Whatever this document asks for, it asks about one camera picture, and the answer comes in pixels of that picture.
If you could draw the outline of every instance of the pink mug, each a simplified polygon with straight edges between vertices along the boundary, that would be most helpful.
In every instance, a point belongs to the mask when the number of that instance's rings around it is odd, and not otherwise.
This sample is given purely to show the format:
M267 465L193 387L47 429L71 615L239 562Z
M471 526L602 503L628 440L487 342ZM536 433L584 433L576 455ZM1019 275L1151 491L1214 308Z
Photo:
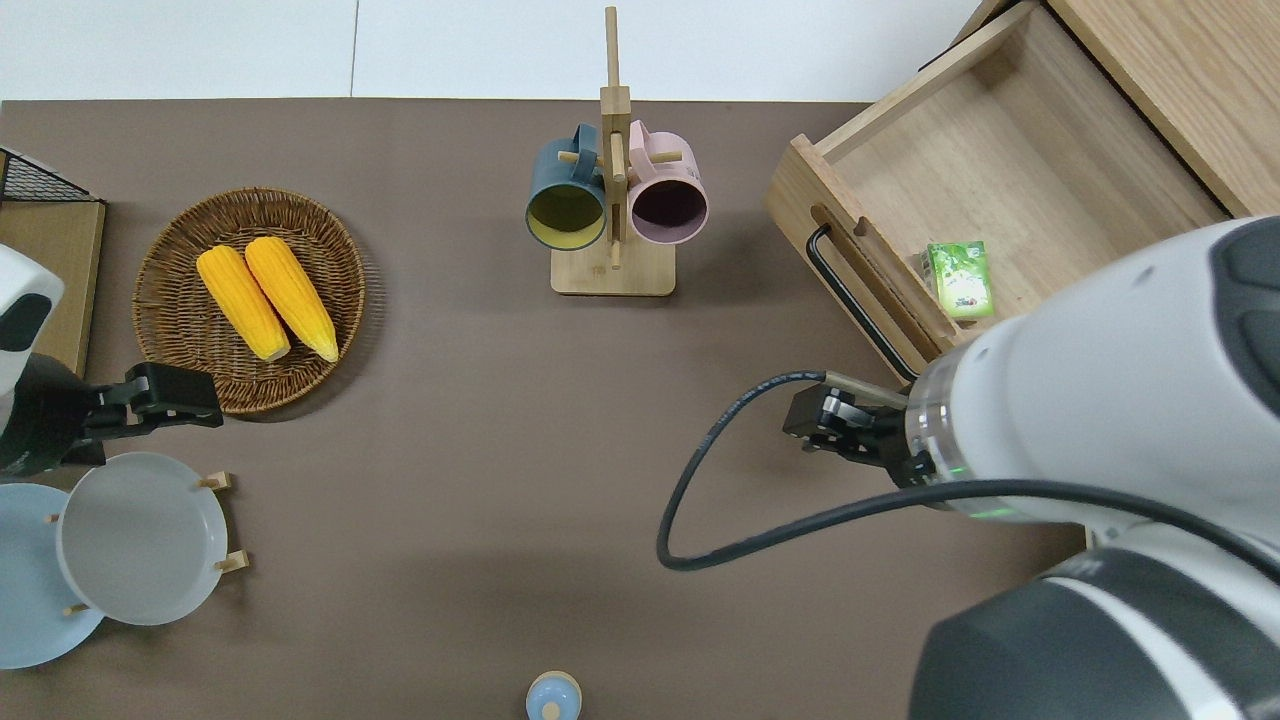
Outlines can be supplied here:
M685 138L671 132L649 132L644 123L631 123L630 208L631 229L659 245L675 245L694 237L707 224L707 191L694 151ZM654 163L658 152L678 151L680 160Z

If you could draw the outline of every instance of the green light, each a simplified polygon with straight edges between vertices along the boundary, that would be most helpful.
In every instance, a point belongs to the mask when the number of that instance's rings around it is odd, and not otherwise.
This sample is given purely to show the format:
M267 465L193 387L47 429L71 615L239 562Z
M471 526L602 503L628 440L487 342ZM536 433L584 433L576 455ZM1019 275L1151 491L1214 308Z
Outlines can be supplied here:
M1004 518L1005 515L1012 515L1014 512L1016 512L1016 510L1012 507L997 507L996 510L987 510L986 512L970 512L969 516L978 520L986 520L988 518Z

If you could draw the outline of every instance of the wooden drawer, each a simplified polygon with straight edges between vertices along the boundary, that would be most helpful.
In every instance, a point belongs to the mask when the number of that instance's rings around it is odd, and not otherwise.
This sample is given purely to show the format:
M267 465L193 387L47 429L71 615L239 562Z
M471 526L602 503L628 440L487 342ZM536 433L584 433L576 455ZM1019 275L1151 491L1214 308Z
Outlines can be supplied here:
M846 310L906 379L1097 268L1229 217L1030 0L831 136L796 137L765 205L819 277L829 264L827 279L852 296ZM823 224L828 236L812 241ZM919 254L979 240L997 314L960 325L923 282Z

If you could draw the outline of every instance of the drawer handle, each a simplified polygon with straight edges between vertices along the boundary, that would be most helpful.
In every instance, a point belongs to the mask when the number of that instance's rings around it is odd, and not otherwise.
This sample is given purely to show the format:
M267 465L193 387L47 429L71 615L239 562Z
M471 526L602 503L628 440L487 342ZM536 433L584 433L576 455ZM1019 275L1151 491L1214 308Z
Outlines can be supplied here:
M906 365L906 361L902 360L902 355L899 354L897 348L893 347L887 337L884 337L879 325L872 320L870 315L867 314L867 310L859 305L858 299L855 299L849 291L845 281L840 279L840 275L837 275L831 268L827 259L818 251L818 241L827 237L829 232L829 224L823 224L815 229L813 234L809 236L809 241L805 243L805 255L809 258L809 261L813 263L813 268L818 272L818 277L827 283L827 287L829 287L831 292L835 293L837 300L840 300L840 304L845 306L845 310L849 310L849 314L854 316L854 320L856 320L863 328L867 337L872 338L872 343L876 345L876 348L881 351L881 355L888 360L888 364L892 365L893 370L909 382L915 380L919 375Z

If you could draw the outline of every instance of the wooden mug tree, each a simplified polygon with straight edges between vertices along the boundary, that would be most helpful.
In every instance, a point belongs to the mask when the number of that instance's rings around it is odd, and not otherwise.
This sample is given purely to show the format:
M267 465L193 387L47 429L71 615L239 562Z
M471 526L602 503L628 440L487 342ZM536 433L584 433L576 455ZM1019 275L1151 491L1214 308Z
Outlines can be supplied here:
M600 88L600 152L604 176L604 237L572 251L552 251L552 290L561 295L630 295L658 297L676 290L676 246L648 242L627 218L627 169L631 135L631 88L618 81L618 10L604 9L609 85ZM680 154L650 156L654 163ZM575 161L573 152L561 160Z

